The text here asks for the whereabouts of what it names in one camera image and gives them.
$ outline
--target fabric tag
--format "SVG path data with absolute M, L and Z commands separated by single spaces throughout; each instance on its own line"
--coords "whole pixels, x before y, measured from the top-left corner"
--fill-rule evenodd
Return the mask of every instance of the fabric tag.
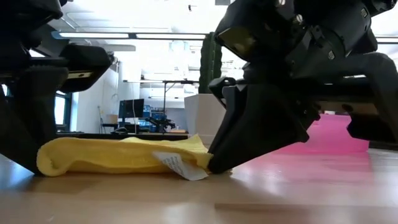
M 208 174 L 202 168 L 182 161 L 178 153 L 155 151 L 152 152 L 152 155 L 187 180 L 202 180 L 208 177 Z

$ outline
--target wooden surface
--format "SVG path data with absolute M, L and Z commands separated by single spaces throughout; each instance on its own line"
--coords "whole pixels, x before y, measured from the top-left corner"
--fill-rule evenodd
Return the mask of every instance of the wooden surface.
M 398 222 L 398 155 L 275 152 L 232 174 L 32 177 L 0 158 L 0 223 Z
M 176 136 L 188 136 L 187 133 L 139 133 L 145 135 L 176 135 Z
M 187 130 L 184 130 L 184 129 L 171 129 L 171 130 L 169 131 L 169 133 L 186 134 L 186 133 L 187 133 Z

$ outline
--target fluorescent light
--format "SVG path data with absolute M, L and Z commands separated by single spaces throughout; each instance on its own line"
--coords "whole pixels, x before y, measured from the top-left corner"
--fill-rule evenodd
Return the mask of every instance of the fluorescent light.
M 60 32 L 65 38 L 98 38 L 98 39 L 128 39 L 129 34 L 118 33 L 92 33 L 92 32 Z
M 203 34 L 136 34 L 137 39 L 183 39 L 183 40 L 203 40 Z
M 398 44 L 398 37 L 378 37 L 376 40 L 379 44 Z
M 366 76 L 365 75 L 352 75 L 352 76 L 347 76 L 344 78 L 366 78 Z
M 164 99 L 163 96 L 149 96 L 149 99 Z M 166 96 L 166 99 L 180 99 L 181 97 Z
M 124 80 L 129 83 L 163 83 L 162 80 Z
M 385 39 L 385 38 L 392 38 L 392 39 L 398 39 L 398 36 L 395 35 L 377 35 L 377 39 Z

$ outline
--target pink carpet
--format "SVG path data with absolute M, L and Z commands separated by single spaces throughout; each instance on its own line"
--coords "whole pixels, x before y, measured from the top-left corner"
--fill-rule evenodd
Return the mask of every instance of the pink carpet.
M 308 129 L 310 139 L 306 143 L 296 143 L 277 153 L 288 154 L 350 154 L 366 152 L 369 142 L 352 138 L 346 127 L 349 116 L 322 114 L 321 119 Z

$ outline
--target yellow towel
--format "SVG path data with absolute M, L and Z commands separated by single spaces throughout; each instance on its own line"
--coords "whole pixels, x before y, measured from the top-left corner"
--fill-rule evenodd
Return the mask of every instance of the yellow towel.
M 182 161 L 206 170 L 212 155 L 199 136 L 182 141 L 122 141 L 58 138 L 44 144 L 37 153 L 37 167 L 47 176 L 66 172 L 106 174 L 172 172 L 152 153 L 174 152 Z

